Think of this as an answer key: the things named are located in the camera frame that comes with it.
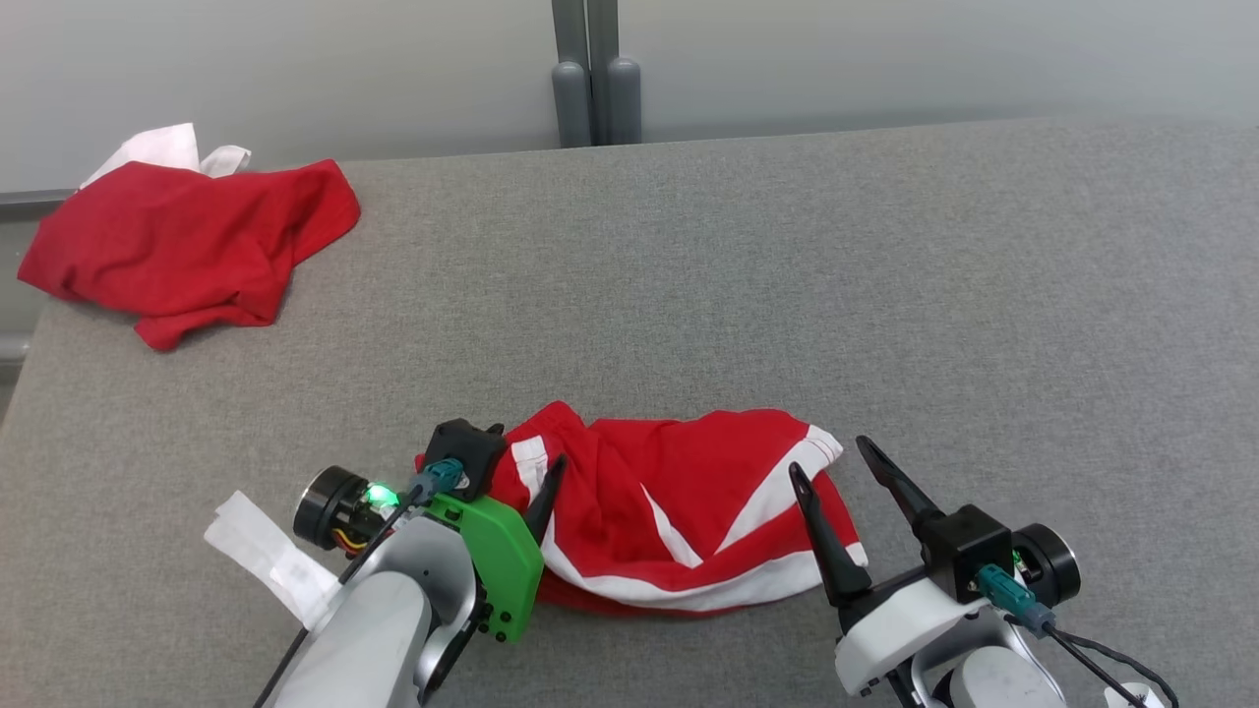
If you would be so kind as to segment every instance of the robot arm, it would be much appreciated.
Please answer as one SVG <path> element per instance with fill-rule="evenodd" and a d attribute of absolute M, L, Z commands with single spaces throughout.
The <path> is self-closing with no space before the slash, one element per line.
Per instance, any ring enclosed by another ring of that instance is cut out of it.
<path fill-rule="evenodd" d="M 404 496 L 341 467 L 311 482 L 293 532 L 354 561 L 324 620 L 295 640 L 305 654 L 287 674 L 292 654 L 277 668 L 273 705 L 424 705 L 475 632 L 519 641 L 567 462 L 555 461 L 521 517 L 485 496 L 506 450 L 501 430 L 462 420 L 438 426 L 424 454 L 433 462 Z"/>
<path fill-rule="evenodd" d="M 845 690 L 867 695 L 885 682 L 905 708 L 1065 708 L 1058 683 L 1011 621 L 1037 637 L 1053 635 L 1080 658 L 1054 629 L 1050 610 L 1080 590 L 1066 543 L 1041 524 L 1011 530 L 969 504 L 944 514 L 869 437 L 857 438 L 857 450 L 909 522 L 923 564 L 872 585 L 835 538 L 808 477 L 792 467 L 827 600 L 838 614 L 835 669 Z M 946 669 L 930 685 L 928 675 Z M 1119 688 L 1108 689 L 1114 705 L 1161 708 L 1148 687 L 1121 685 L 1095 664 L 1090 670 Z M 1161 685 L 1175 708 L 1175 694 Z"/>

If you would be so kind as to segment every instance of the blue connector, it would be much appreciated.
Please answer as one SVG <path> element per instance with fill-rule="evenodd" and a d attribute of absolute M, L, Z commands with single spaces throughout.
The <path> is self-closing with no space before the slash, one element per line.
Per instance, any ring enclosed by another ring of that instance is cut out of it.
<path fill-rule="evenodd" d="M 1036 601 L 1036 595 L 1019 585 L 1019 581 L 998 566 L 988 563 L 980 568 L 980 574 L 974 580 L 980 586 L 980 592 L 988 601 L 1010 612 L 1036 639 L 1047 636 L 1045 625 L 1055 626 L 1054 611 Z"/>
<path fill-rule="evenodd" d="M 448 457 L 438 460 L 432 465 L 424 465 L 424 469 L 410 479 L 410 491 L 414 494 L 415 488 L 421 488 L 419 496 L 415 498 L 415 504 L 428 506 L 433 496 L 453 491 L 462 479 L 463 464 L 453 457 Z"/>

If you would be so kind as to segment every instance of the white cloth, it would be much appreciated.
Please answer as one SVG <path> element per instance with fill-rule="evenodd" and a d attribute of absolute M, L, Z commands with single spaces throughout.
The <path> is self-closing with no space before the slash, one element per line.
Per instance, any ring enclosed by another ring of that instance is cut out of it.
<path fill-rule="evenodd" d="M 196 150 L 196 132 L 193 123 L 146 130 L 133 135 L 101 165 L 79 189 L 101 179 L 127 163 L 149 163 L 164 168 L 193 170 L 212 178 L 235 174 L 249 165 L 252 152 L 238 145 L 224 145 L 204 160 Z"/>
<path fill-rule="evenodd" d="M 205 540 L 271 588 L 306 629 L 315 629 L 341 588 L 336 576 L 298 551 L 244 494 L 233 494 L 215 514 Z"/>

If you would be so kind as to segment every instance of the white tape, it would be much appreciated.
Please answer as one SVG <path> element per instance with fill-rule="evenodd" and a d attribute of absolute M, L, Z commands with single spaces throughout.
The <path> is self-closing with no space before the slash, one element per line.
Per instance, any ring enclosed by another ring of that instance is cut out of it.
<path fill-rule="evenodd" d="M 1155 695 L 1153 689 L 1151 689 L 1148 685 L 1136 682 L 1121 685 L 1128 689 L 1128 693 L 1139 698 L 1141 702 L 1146 704 L 1146 708 L 1163 708 L 1163 702 L 1160 700 L 1157 695 Z M 1113 688 L 1107 688 L 1104 695 L 1105 695 L 1105 704 L 1109 708 L 1128 708 L 1129 705 L 1132 705 L 1132 703 L 1124 700 L 1123 697 L 1119 695 L 1119 693 Z"/>
<path fill-rule="evenodd" d="M 340 590 L 336 576 L 297 549 L 249 498 L 237 491 L 215 510 L 205 540 L 253 573 L 306 629 L 327 614 Z"/>

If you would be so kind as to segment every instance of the white wall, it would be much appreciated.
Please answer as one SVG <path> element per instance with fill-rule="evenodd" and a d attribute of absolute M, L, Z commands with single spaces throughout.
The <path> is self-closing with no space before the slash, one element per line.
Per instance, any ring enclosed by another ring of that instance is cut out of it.
<path fill-rule="evenodd" d="M 1138 111 L 1259 122 L 1253 0 L 621 0 L 643 137 Z"/>
<path fill-rule="evenodd" d="M 1259 122 L 1253 0 L 619 0 L 647 140 L 1126 110 Z M 0 191 L 195 121 L 263 168 L 556 145 L 543 0 L 9 0 Z"/>
<path fill-rule="evenodd" d="M 0 193 L 183 121 L 263 168 L 553 147 L 554 64 L 541 0 L 8 0 Z"/>

